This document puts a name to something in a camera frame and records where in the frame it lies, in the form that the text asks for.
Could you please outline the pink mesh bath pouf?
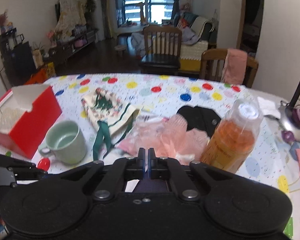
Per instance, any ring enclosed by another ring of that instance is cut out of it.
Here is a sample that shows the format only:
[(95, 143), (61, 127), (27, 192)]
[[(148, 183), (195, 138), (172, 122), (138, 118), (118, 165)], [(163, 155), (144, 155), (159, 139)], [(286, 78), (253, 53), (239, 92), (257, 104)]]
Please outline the pink mesh bath pouf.
[(187, 121), (180, 114), (173, 115), (164, 125), (159, 145), (154, 148), (156, 156), (177, 159), (182, 165), (198, 161), (210, 141), (207, 133), (196, 128), (188, 131)]

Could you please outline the christmas print drawstring bag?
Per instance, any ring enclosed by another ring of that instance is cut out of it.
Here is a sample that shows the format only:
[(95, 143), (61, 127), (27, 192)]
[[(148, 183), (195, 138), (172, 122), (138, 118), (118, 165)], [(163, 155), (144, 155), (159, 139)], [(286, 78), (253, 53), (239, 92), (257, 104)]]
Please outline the christmas print drawstring bag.
[(93, 144), (93, 159), (102, 160), (133, 128), (139, 109), (103, 88), (84, 95), (81, 103), (97, 132)]

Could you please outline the black fabric mask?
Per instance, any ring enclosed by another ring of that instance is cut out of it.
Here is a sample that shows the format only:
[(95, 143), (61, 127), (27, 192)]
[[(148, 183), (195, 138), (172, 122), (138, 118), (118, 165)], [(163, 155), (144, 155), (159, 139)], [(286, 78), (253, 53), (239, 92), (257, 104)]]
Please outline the black fabric mask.
[(221, 122), (220, 116), (210, 108), (183, 106), (177, 111), (187, 121), (187, 131), (198, 129), (212, 137)]

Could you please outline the balloon print tablecloth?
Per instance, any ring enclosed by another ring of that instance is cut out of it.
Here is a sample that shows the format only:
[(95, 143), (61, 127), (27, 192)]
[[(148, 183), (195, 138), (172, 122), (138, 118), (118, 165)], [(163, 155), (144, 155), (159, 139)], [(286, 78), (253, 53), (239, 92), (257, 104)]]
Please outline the balloon print tablecloth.
[[(185, 105), (213, 109), (223, 116), (237, 99), (256, 101), (259, 92), (244, 86), (188, 79), (175, 76), (143, 74), (87, 74), (53, 77), (50, 85), (62, 110), (56, 122), (73, 120), (81, 128), (87, 153), (82, 160), (93, 159), (96, 130), (88, 120), (81, 99), (97, 88), (103, 88), (131, 103), (139, 113), (136, 122), (166, 122)], [(295, 153), (283, 142), (278, 124), (264, 119), (255, 148), (238, 171), (240, 176), (268, 184), (284, 192), (292, 201), (293, 212), (284, 230), (289, 239), (300, 239), (300, 168)], [(30, 160), (51, 173), (61, 173), (68, 165), (55, 157), (42, 157), (38, 150), (32, 159), (24, 158), (0, 145), (0, 154)]]

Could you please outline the pale green ceramic mug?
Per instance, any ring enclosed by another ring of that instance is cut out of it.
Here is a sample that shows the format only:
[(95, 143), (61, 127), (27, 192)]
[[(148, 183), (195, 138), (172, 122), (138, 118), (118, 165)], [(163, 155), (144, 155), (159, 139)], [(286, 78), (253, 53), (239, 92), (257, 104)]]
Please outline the pale green ceramic mug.
[(82, 161), (87, 153), (85, 138), (78, 124), (64, 120), (54, 124), (38, 146), (42, 157), (54, 155), (58, 161), (74, 165)]

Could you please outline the orange drink bottle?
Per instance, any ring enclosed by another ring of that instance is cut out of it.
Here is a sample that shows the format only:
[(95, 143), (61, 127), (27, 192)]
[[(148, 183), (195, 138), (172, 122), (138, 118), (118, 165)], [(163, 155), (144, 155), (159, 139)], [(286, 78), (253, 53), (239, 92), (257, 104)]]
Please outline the orange drink bottle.
[(217, 125), (200, 162), (236, 173), (254, 149), (262, 120), (257, 103), (236, 100)]

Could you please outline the red cardboard box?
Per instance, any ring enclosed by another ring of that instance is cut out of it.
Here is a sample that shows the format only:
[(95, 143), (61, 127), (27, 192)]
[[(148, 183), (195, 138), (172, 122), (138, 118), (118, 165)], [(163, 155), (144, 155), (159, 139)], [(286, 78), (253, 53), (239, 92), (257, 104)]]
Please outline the red cardboard box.
[(0, 99), (0, 145), (32, 159), (61, 113), (50, 85), (13, 87)]

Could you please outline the wooden chair dark seat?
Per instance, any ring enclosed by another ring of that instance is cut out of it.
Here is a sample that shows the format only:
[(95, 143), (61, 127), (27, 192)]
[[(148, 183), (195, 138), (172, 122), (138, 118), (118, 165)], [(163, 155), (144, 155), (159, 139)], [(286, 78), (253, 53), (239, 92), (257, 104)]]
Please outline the wooden chair dark seat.
[(145, 55), (139, 62), (143, 74), (177, 75), (180, 69), (182, 31), (150, 24), (143, 29)]

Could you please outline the wooden chair with towel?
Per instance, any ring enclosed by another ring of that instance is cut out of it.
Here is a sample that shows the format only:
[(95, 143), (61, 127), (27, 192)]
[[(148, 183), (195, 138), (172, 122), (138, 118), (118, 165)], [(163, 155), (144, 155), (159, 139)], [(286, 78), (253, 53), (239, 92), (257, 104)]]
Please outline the wooden chair with towel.
[(209, 49), (202, 53), (199, 78), (252, 87), (258, 62), (239, 49)]

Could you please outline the small round stool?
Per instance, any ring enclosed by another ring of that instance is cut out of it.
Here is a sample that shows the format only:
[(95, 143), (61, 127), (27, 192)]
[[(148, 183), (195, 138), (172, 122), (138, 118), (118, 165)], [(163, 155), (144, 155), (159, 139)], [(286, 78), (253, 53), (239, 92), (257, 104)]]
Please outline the small round stool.
[(115, 51), (116, 51), (116, 54), (117, 56), (121, 57), (121, 58), (124, 58), (125, 57), (125, 53), (126, 53), (126, 50), (127, 50), (127, 46), (126, 45), (116, 45), (114, 47)]

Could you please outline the pink towel on chair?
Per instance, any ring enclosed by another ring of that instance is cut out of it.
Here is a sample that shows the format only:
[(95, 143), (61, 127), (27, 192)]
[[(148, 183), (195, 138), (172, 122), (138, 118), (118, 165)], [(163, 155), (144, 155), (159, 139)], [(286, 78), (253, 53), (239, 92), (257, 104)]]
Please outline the pink towel on chair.
[(244, 80), (248, 55), (239, 49), (228, 49), (222, 70), (221, 81), (230, 85), (241, 85)]

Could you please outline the sofa with cream cover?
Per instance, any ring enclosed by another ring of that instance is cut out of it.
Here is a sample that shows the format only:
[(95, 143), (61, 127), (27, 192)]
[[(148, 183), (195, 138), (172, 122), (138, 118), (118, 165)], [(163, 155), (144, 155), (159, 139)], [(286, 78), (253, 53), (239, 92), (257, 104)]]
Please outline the sofa with cream cover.
[(202, 53), (217, 47), (217, 24), (213, 19), (183, 11), (177, 13), (173, 25), (181, 29), (181, 73), (198, 73)]

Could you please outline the dark tv cabinet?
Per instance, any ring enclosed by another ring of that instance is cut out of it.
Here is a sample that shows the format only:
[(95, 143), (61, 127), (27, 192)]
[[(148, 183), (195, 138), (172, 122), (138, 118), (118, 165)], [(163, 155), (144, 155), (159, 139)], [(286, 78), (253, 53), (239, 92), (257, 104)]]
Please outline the dark tv cabinet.
[[(12, 86), (18, 86), (28, 81), (36, 71), (32, 55), (32, 47), (24, 41), (21, 34), (17, 41), (17, 30), (14, 28), (0, 35), (0, 52), (4, 70)], [(97, 39), (97, 29), (90, 29), (76, 36), (70, 37), (68, 42), (57, 42), (57, 46), (50, 48), (48, 59), (56, 65), (66, 63), (68, 58), (93, 44)]]

